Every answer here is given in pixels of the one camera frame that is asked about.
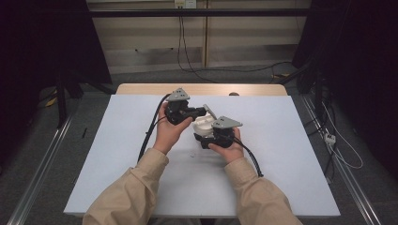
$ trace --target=person's right hand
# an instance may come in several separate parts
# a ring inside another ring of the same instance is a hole
[[[234,127],[233,130],[235,133],[235,137],[240,140],[240,130],[237,127]],[[230,163],[235,159],[244,157],[243,147],[236,142],[234,142],[231,146],[227,148],[220,147],[215,143],[210,143],[208,145],[208,148],[222,155],[227,163]]]

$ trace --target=beige jacket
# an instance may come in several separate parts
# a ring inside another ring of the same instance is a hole
[[[148,149],[134,169],[128,169],[98,196],[83,224],[146,224],[155,209],[159,180],[168,162],[160,151]],[[246,158],[229,163],[225,170],[237,193],[241,224],[301,224],[283,192],[259,178]]]

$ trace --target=hand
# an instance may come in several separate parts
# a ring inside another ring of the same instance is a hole
[[[160,121],[158,122],[156,141],[153,145],[153,148],[163,152],[164,155],[167,155],[173,145],[178,141],[182,131],[192,122],[192,118],[188,117],[178,125],[171,124],[167,120],[166,114],[164,114],[167,104],[167,102],[164,102],[159,109],[158,119]]]
[[[234,127],[233,130],[235,133],[235,137],[240,140],[240,130],[237,127]],[[232,143],[232,145],[229,146],[228,148],[223,148],[215,143],[210,143],[208,145],[208,148],[222,155],[222,157],[225,159],[227,163],[230,163],[235,159],[244,157],[243,147],[236,142]]]

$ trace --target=handheld controller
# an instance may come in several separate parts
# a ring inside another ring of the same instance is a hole
[[[202,148],[207,149],[210,143],[215,143],[218,146],[227,148],[232,145],[235,139],[235,133],[232,128],[241,127],[242,124],[238,121],[221,116],[211,124],[212,130],[210,134],[200,135],[193,133],[196,141],[199,141]]]
[[[188,107],[188,99],[190,96],[182,88],[175,90],[166,99],[169,103],[164,113],[170,123],[177,125],[188,117],[192,117],[194,121],[198,116],[206,115],[207,111],[204,107]]]

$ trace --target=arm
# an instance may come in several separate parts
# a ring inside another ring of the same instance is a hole
[[[146,151],[133,169],[128,169],[93,202],[83,224],[146,224],[156,206],[159,180],[168,164],[167,153],[192,119],[172,125],[164,115],[163,103],[158,118],[153,148]]]
[[[240,139],[239,129],[235,127],[234,132]],[[225,171],[237,194],[237,216],[242,225],[301,224],[283,192],[269,180],[257,176],[240,145],[233,143],[228,148],[221,148],[211,143],[208,147],[228,163]]]

